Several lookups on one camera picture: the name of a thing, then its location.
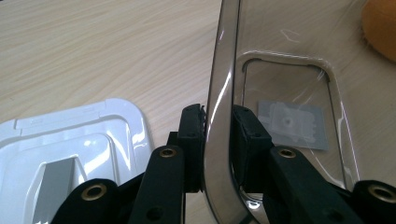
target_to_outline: wooden table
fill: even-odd
[[[155,147],[206,105],[220,0],[1,1],[0,122],[123,98]],[[203,194],[187,223],[214,222]]]
[[[262,46],[260,50],[280,48],[308,55],[316,53],[319,42],[305,39],[304,31],[325,27],[314,17],[330,13],[328,8],[337,9],[338,5],[307,3],[304,6],[311,7],[300,7],[299,11],[295,8],[300,2],[292,2],[293,6],[291,2],[278,1],[276,6],[268,7],[269,11],[255,6],[262,1],[246,2],[244,10],[250,10],[252,16],[244,20],[262,22],[261,28],[253,30],[263,32],[257,35],[247,32],[253,41],[240,46],[238,54],[256,45]],[[351,4],[355,5],[350,8],[361,7],[362,1]],[[314,10],[321,7],[322,14]],[[305,12],[309,8],[312,15]],[[340,8],[349,13],[347,5]],[[165,144],[169,132],[177,130],[182,108],[197,103],[207,105],[219,10],[220,0],[0,1],[0,123],[107,98],[123,98],[146,115],[154,146]],[[346,29],[358,35],[359,15],[352,12],[356,20],[351,24],[356,26]],[[307,17],[307,24],[294,19],[302,15]],[[276,29],[274,24],[285,26],[283,33],[268,30]],[[364,45],[362,38],[352,42],[345,43],[344,56],[355,54],[349,50],[354,45]],[[329,38],[321,46],[331,49],[334,43]],[[352,59],[364,65],[357,70],[346,69],[352,62],[338,57],[338,53],[331,56],[333,62],[346,64],[340,71],[347,72],[338,81],[346,110],[353,115],[348,118],[356,129],[349,137],[358,140],[355,148],[362,177],[394,185],[392,130],[396,122],[395,113],[389,111],[396,105],[393,93],[396,77],[392,76],[396,74],[387,75],[394,71],[391,70],[394,63],[383,61],[367,46],[361,49],[359,57],[352,55]],[[203,194],[188,195],[186,221],[215,223]]]

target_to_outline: white plastic tray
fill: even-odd
[[[93,178],[120,185],[145,171],[151,146],[143,114],[121,99],[1,124],[0,223],[38,223],[35,207],[49,163],[72,158],[68,192]],[[54,195],[53,203],[62,202],[59,197]],[[60,206],[51,198],[47,203]]]

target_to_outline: wood grain surface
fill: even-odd
[[[207,103],[220,2],[0,1],[0,123],[123,98],[147,117],[154,146],[164,145],[182,108]],[[346,159],[356,163],[358,178],[396,185],[396,64],[364,41],[363,3],[246,1],[237,56],[254,49],[325,52],[351,128],[343,139],[356,152]],[[265,85],[252,83],[251,92]],[[337,153],[322,162],[332,160]],[[187,199],[187,223],[216,223],[203,194]]]
[[[206,105],[220,0],[0,2],[0,123],[123,98],[155,147]],[[203,194],[187,223],[214,223]]]

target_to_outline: clear plastic container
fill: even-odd
[[[364,39],[364,4],[223,2],[205,148],[206,194],[218,221],[255,212],[239,205],[226,212],[226,204],[238,204],[234,195],[247,207],[249,200],[232,175],[212,180],[231,170],[224,129],[232,104],[255,112],[276,144],[300,149],[329,182],[345,189],[363,179],[396,186],[396,63]],[[211,165],[210,157],[221,163]]]

